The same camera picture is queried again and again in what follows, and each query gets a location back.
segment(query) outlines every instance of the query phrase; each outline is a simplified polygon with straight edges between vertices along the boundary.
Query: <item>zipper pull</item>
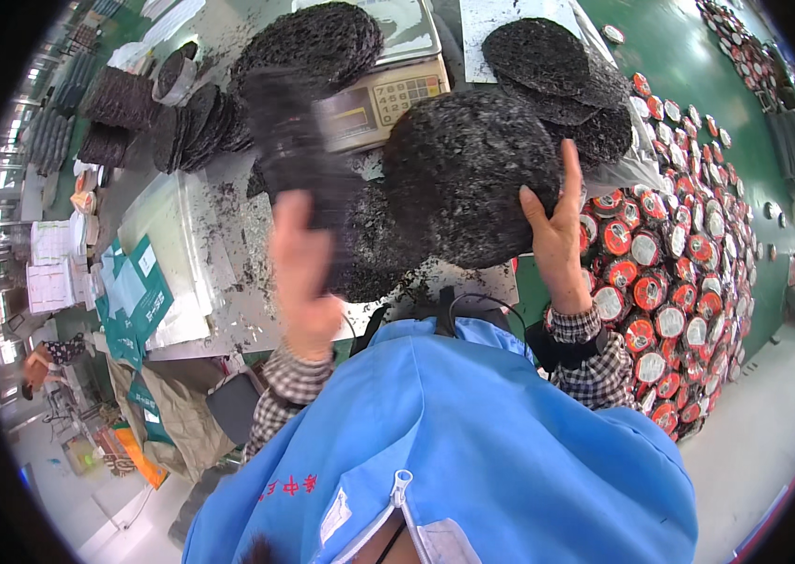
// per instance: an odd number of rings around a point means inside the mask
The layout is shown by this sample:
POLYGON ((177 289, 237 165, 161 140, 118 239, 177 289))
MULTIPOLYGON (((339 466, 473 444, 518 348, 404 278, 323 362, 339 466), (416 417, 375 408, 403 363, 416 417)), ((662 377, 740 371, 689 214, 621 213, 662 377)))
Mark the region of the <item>zipper pull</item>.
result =
POLYGON ((391 505, 403 507, 406 502, 406 487, 413 481, 413 472, 397 470, 394 472, 394 487, 391 488, 391 505))

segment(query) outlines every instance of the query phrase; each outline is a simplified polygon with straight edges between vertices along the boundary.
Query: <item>woman's left hand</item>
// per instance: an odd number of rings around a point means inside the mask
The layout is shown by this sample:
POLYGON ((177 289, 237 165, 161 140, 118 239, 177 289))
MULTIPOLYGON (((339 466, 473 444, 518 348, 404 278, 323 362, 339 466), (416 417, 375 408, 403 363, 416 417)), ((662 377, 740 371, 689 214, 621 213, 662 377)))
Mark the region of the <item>woman's left hand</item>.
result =
POLYGON ((331 263, 331 234, 307 229, 312 209, 308 192, 278 194, 269 256, 275 274, 275 297, 291 353, 305 360, 331 357, 331 340, 341 325, 343 302, 322 295, 331 263))

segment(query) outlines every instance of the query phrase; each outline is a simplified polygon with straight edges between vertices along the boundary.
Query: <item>checkered shirt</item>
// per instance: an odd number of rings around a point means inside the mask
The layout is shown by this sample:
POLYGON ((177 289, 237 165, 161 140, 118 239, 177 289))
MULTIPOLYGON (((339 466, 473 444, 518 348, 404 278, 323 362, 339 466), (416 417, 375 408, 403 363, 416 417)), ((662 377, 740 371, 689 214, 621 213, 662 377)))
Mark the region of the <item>checkered shirt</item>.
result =
MULTIPOLYGON (((578 315, 554 312, 551 321, 554 339, 563 343, 585 343, 598 334, 600 327, 598 310, 594 306, 578 315)), ((619 333, 607 333, 604 351, 583 361, 575 370, 558 366, 552 381, 589 409, 620 405, 636 409, 636 401, 625 387, 625 381, 632 375, 632 359, 623 344, 619 333)), ((334 358, 309 362, 293 355, 287 345, 282 344, 272 353, 263 371, 275 393, 267 390, 256 404, 250 440, 241 458, 244 463, 300 412, 299 406, 284 406, 281 400, 308 405, 316 399, 334 371, 334 358)))
MULTIPOLYGON (((601 319, 594 305, 576 315, 552 312, 550 331, 560 343, 586 343, 600 330, 601 319)), ((636 409, 636 399, 626 389, 632 376, 632 358, 624 344, 622 335, 609 331, 603 351, 582 361, 574 370, 558 365, 551 380, 590 410, 617 406, 636 409)))
POLYGON ((291 353, 287 344, 282 344, 272 353, 263 366, 263 376, 269 389, 256 403, 250 440, 241 454, 244 464, 278 433, 284 423, 300 413, 301 405, 309 405, 316 399, 334 369, 334 357, 311 362, 291 353), (297 405, 285 405, 287 401, 297 405))

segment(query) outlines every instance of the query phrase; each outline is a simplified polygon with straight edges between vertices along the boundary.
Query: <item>hair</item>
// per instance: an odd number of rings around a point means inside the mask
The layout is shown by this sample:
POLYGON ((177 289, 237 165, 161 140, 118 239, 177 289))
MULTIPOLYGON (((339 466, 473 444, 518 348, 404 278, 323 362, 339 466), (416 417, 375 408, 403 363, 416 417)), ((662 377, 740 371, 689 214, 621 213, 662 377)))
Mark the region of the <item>hair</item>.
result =
POLYGON ((268 536, 257 533, 249 550, 240 557, 240 564, 275 564, 274 556, 268 536))

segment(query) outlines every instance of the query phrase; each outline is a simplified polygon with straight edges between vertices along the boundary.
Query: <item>blue apron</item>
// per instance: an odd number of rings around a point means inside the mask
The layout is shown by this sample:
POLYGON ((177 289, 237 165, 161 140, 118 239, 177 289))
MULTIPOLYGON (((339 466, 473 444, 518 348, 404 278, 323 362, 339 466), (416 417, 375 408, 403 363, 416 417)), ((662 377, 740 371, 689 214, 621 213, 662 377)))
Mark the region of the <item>blue apron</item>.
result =
POLYGON ((423 562, 691 562, 695 494, 641 413, 592 412, 538 377, 513 335, 459 319, 382 327, 312 405, 223 480, 183 562, 349 561, 402 511, 423 562))

